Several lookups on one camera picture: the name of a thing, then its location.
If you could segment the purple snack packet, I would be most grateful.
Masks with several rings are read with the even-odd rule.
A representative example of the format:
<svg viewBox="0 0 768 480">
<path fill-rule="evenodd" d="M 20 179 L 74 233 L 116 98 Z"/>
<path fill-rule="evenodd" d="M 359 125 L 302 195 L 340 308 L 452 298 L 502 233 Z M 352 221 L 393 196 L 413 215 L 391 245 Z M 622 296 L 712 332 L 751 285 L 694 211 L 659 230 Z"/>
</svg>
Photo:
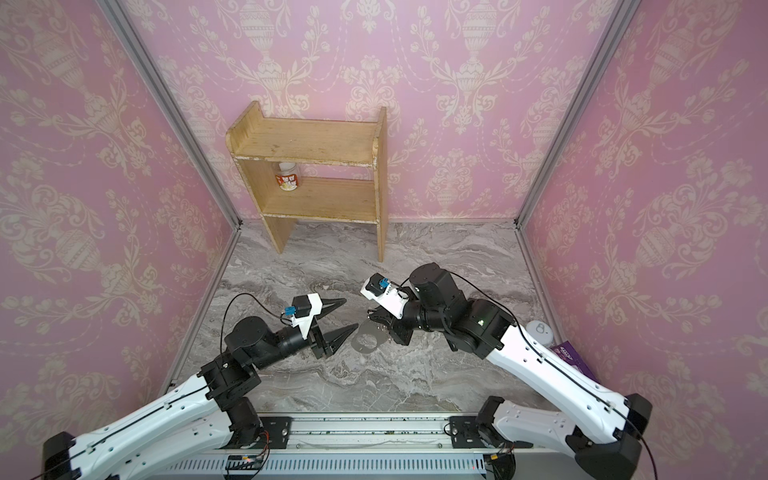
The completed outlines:
<svg viewBox="0 0 768 480">
<path fill-rule="evenodd" d="M 551 348 L 551 350 L 561 360 L 563 360 L 565 363 L 570 365 L 584 376 L 588 377 L 592 381 L 598 380 L 592 369 L 587 365 L 583 357 L 577 352 L 570 341 L 564 341 L 558 345 L 555 345 Z"/>
</svg>

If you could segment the aluminium front rail frame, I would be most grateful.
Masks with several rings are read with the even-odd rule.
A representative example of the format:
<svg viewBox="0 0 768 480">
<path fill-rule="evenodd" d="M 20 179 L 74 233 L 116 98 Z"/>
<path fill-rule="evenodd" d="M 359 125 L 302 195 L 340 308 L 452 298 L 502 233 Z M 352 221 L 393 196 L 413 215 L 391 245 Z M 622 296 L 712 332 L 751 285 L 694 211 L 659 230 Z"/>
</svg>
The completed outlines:
<svg viewBox="0 0 768 480">
<path fill-rule="evenodd" d="M 457 413 L 290 414 L 285 450 L 219 448 L 147 479 L 593 479 L 543 447 L 454 449 Z"/>
</svg>

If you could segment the yellow cup white lid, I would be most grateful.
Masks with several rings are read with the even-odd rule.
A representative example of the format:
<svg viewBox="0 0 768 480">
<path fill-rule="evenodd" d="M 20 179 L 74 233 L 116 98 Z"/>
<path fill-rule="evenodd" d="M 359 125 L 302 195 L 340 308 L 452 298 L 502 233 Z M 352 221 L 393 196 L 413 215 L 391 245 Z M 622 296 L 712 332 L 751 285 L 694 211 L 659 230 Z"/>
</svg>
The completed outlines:
<svg viewBox="0 0 768 480">
<path fill-rule="evenodd" d="M 545 348 L 555 345 L 556 339 L 552 328 L 543 321 L 530 321 L 525 327 L 527 333 Z"/>
</svg>

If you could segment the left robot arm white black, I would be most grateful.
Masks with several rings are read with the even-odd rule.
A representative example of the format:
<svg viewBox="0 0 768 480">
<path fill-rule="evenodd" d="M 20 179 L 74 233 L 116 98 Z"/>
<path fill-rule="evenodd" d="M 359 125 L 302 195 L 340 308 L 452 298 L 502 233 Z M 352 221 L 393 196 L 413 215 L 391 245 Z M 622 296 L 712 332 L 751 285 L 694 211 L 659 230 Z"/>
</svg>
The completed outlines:
<svg viewBox="0 0 768 480">
<path fill-rule="evenodd" d="M 345 302 L 298 296 L 278 331 L 258 316 L 239 320 L 222 337 L 219 354 L 162 397 L 89 433 L 46 440 L 40 478 L 147 479 L 214 449 L 268 450 L 268 432 L 248 393 L 260 384 L 261 370 L 304 349 L 318 359 L 333 356 L 356 327 L 323 333 L 318 322 Z"/>
</svg>

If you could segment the white jar red label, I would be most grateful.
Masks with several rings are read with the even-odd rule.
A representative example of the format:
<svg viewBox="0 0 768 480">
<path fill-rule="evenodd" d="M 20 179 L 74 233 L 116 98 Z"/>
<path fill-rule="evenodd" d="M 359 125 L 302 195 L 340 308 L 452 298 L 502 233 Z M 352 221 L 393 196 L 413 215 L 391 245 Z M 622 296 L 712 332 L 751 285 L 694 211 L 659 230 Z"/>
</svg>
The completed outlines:
<svg viewBox="0 0 768 480">
<path fill-rule="evenodd" d="M 299 187 L 298 165 L 292 162 L 279 162 L 276 179 L 281 190 L 295 191 Z"/>
</svg>

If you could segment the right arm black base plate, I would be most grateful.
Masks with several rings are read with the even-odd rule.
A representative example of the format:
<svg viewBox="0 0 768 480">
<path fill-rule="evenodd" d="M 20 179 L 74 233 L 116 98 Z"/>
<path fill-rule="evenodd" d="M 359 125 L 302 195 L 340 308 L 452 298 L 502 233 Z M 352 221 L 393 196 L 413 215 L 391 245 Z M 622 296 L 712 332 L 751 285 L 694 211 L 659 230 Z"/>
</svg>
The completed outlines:
<svg viewBox="0 0 768 480">
<path fill-rule="evenodd" d="M 503 439 L 489 427 L 479 425 L 475 416 L 450 416 L 443 432 L 450 437 L 454 449 L 495 448 L 504 452 L 533 447 L 530 442 Z"/>
</svg>

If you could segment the wooden two-tier shelf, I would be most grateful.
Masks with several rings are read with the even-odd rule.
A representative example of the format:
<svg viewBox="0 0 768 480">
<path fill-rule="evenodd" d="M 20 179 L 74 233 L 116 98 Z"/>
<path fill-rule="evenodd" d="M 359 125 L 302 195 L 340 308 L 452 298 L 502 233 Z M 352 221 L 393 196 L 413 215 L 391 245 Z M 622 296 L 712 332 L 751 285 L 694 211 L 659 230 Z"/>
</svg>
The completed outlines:
<svg viewBox="0 0 768 480">
<path fill-rule="evenodd" d="M 388 215 L 388 111 L 370 122 L 266 117 L 253 101 L 227 130 L 230 156 L 281 253 L 299 220 L 370 224 L 385 258 Z M 368 169 L 370 180 L 302 177 L 293 191 L 278 185 L 281 163 Z"/>
</svg>

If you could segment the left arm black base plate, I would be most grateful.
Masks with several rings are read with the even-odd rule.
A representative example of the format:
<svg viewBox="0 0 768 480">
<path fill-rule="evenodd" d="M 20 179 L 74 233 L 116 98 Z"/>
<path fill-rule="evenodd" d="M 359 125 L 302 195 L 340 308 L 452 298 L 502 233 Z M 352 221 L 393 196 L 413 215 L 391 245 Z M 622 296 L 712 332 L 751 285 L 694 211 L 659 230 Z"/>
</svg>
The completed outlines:
<svg viewBox="0 0 768 480">
<path fill-rule="evenodd" d="M 267 415 L 260 417 L 254 425 L 247 426 L 243 430 L 240 447 L 257 450 L 262 450 L 265 447 L 270 450 L 285 450 L 291 436 L 292 423 L 293 418 L 291 416 Z"/>
</svg>

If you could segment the silver metal key holder plate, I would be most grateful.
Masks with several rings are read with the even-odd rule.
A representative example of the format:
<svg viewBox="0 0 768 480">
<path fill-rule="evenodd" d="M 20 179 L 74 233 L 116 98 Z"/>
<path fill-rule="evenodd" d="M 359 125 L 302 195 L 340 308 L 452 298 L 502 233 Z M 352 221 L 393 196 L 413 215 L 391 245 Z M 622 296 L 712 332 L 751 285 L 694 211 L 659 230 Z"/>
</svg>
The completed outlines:
<svg viewBox="0 0 768 480">
<path fill-rule="evenodd" d="M 388 340 L 389 332 L 384 325 L 366 320 L 351 338 L 351 347 L 363 355 L 369 355 Z"/>
</svg>

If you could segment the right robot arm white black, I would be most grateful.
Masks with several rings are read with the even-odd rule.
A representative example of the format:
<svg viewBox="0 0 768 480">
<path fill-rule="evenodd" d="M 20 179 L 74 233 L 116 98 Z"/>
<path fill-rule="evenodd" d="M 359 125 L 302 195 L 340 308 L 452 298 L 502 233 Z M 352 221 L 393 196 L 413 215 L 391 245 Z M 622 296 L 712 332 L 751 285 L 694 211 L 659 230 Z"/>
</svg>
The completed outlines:
<svg viewBox="0 0 768 480">
<path fill-rule="evenodd" d="M 435 263 L 416 268 L 404 283 L 372 274 L 361 294 L 376 306 L 371 321 L 392 340 L 409 345 L 415 331 L 441 334 L 452 351 L 473 354 L 506 370 L 552 405 L 547 411 L 489 397 L 475 424 L 482 441 L 503 452 L 518 443 L 564 454 L 593 479 L 630 479 L 643 454 L 653 406 L 640 394 L 624 396 L 570 366 L 529 334 L 489 295 L 469 298 L 459 275 Z"/>
</svg>

